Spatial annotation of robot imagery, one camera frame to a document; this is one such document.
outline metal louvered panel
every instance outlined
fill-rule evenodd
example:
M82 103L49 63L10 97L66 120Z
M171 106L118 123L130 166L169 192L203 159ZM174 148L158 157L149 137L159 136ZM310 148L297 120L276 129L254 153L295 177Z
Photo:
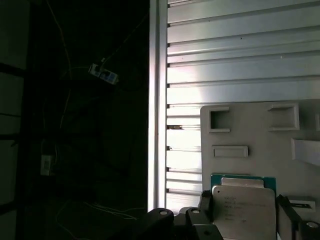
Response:
M202 190L201 107L320 98L320 1L167 3L167 109L157 124L175 128L157 160L167 167L158 190L176 213L197 206Z

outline rectangular slot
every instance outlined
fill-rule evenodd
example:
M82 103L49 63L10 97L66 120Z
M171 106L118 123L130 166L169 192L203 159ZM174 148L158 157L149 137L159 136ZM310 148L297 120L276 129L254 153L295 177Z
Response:
M230 119L228 117L229 107L215 107L209 109L209 132L228 133L230 132Z
M300 130L299 105L297 103L272 104L268 111L271 115L269 131Z
M248 146L212 146L214 158L247 158Z
M315 213L316 200L308 196L289 196L291 207L299 213Z
M292 160L320 166L320 141L291 139Z

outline dark background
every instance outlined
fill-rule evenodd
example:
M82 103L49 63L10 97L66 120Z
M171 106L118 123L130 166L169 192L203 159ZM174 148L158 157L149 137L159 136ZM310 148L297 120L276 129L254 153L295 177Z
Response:
M30 11L29 125L44 137L30 144L25 164L25 238L74 239L56 223L68 201L58 221L79 239L102 240L134 220L84 202L119 210L144 208L127 212L134 217L147 211L149 1L49 3L63 31L72 79L65 74L69 65L59 28L43 0ZM120 46L104 65L119 75L117 85L88 74L92 63ZM55 176L40 176L41 149L55 155L55 146Z

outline white wire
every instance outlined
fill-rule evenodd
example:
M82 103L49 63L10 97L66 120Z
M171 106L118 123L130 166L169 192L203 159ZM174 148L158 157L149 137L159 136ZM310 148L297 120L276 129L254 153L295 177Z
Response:
M72 67L71 69L89 69L89 67L88 67L88 66L74 66L74 67ZM64 78L65 75L68 73L68 71L69 71L69 70L65 71L65 72L60 76L59 79Z
M144 210L145 209L144 207L134 207L134 208L126 209L126 210L118 210L118 209L114 209L114 208L111 208L111 207L102 206L102 205L100 205L98 203L95 203L94 205L99 207L99 208L109 209L109 210L116 211L116 212L119 212L119 213L126 213L126 212L129 212L129 211L132 211L132 210Z
M115 216L118 216L118 217L121 217L121 215L122 215L122 216L126 216L126 217L122 217L122 218L127 219L127 220L128 220L128 219L137 220L136 217L131 216L131 215L128 215L128 214L124 214L124 213L120 213L120 212L114 212L114 211L108 211L107 209L103 209L103 208L101 208L101 207L97 207L97 206L91 205L91 204L89 204L89 203L87 203L87 202L85 202L85 204L88 205L88 206L91 207L91 208L94 208L94 209L97 209L97 210L100 210L100 211L102 211L102 212L106 212L106 213L109 213L109 214L112 214L112 215L115 215Z
M54 150L55 150L55 158L54 158L54 165L57 164L58 161L58 150L57 150L57 144L54 145Z
M46 3L50 9L50 12L52 14L52 17L60 31L60 37L61 37L61 41L62 41L62 44L63 44L63 47L64 47L64 51L65 51L65 56L66 56L66 59L68 61L68 67L69 67L69 76L70 76L70 80L72 80L72 73L71 73L71 62L70 62L70 57L69 57L69 53L68 53L68 50L67 50L67 46L66 46L66 41L65 41L65 37L64 37L64 32L62 31L62 28L56 18L56 15L54 13L54 11L52 10L51 8L51 5L49 3L49 0L46 0ZM65 113L66 113L66 110L67 110L67 107L68 107L68 103L69 103L69 99L70 99L70 95L71 95L71 88L69 88L69 93L68 93L68 97L66 98L66 101L65 101L65 105L64 105L64 111L63 111L63 114L62 114L62 117L61 117L61 121L60 121L60 128L62 127L62 123L64 121L64 117L65 117Z
M45 142L45 140L42 139L42 141L41 141L41 157L44 154L44 142Z
M122 42L122 44L111 54L109 55L102 63L101 68L104 67L104 65L123 47L123 45L130 39L130 37L134 34L134 32L144 23L146 18L148 17L149 12L144 15L142 20L139 22L139 24L131 31L131 33L125 38L125 40Z
M78 238L78 237L76 237L75 235L73 235L73 233L72 233L69 229L67 229L66 227L62 226L62 225L59 223L58 217L59 217L60 213L62 212L62 210L67 206L67 204L68 204L69 202L70 202L70 200L67 200L67 201L63 204L63 206L60 208L60 210L58 211L58 213L56 214L56 216L55 216L56 224L58 224L60 228L62 228L62 229L65 230L68 234L70 234L70 236L71 236L74 240L90 240L90 239L88 239L88 238L83 238L83 237Z

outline screw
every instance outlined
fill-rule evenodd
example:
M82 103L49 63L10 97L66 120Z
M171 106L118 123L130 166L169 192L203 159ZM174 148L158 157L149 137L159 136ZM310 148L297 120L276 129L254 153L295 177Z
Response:
M313 229L316 229L316 228L319 227L318 224L316 224L315 222L312 222L312 221L307 222L306 225L307 225L309 228L313 228Z

